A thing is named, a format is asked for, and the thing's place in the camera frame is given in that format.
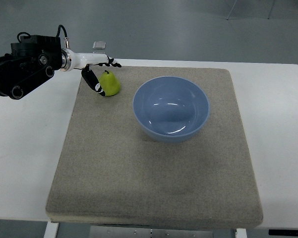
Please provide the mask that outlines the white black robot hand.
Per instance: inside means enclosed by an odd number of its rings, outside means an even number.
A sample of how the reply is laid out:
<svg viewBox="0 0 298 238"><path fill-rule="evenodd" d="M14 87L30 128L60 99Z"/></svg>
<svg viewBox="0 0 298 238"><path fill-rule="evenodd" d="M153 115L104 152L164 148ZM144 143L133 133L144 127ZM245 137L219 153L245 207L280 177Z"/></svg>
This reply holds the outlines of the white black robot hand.
<svg viewBox="0 0 298 238"><path fill-rule="evenodd" d="M105 97L105 93L99 83L99 78L90 69L90 66L113 66L121 65L106 54L96 53L74 53L70 49L62 49L62 67L61 71L71 71L73 69L81 70L81 76L87 85L99 95Z"/></svg>

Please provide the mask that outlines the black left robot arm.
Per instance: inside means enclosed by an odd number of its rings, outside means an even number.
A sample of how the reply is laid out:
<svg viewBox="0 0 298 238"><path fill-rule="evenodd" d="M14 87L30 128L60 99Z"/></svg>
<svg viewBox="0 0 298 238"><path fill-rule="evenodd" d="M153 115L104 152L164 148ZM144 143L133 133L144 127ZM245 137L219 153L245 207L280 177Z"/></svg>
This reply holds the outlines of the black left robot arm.
<svg viewBox="0 0 298 238"><path fill-rule="evenodd" d="M0 96L19 100L50 80L56 70L66 65L62 53L60 32L66 29L58 26L55 37L31 35L20 32L17 43L12 43L11 53L0 57Z"/></svg>

